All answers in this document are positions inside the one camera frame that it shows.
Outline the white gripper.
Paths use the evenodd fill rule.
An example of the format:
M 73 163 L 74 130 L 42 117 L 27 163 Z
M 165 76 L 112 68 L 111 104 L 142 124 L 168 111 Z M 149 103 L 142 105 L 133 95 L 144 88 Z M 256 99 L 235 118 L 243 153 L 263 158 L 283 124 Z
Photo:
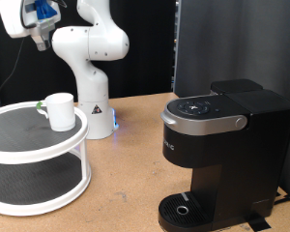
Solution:
M 6 32 L 11 38 L 24 38 L 30 32 L 23 26 L 21 20 L 25 14 L 25 5 L 31 4 L 32 0 L 0 0 L 0 15 Z M 50 48 L 48 35 L 33 36 L 38 51 Z

